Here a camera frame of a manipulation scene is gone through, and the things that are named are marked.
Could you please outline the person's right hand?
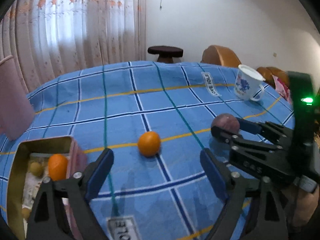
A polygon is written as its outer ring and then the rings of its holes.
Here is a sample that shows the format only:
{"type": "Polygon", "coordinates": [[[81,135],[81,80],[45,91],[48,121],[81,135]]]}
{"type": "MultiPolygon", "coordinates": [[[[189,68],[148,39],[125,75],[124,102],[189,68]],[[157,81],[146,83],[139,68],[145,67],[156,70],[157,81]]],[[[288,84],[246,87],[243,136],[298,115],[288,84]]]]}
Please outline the person's right hand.
{"type": "Polygon", "coordinates": [[[305,226],[315,212],[319,201],[319,186],[313,193],[292,186],[281,191],[287,199],[285,213],[289,224],[294,227],[305,226]]]}

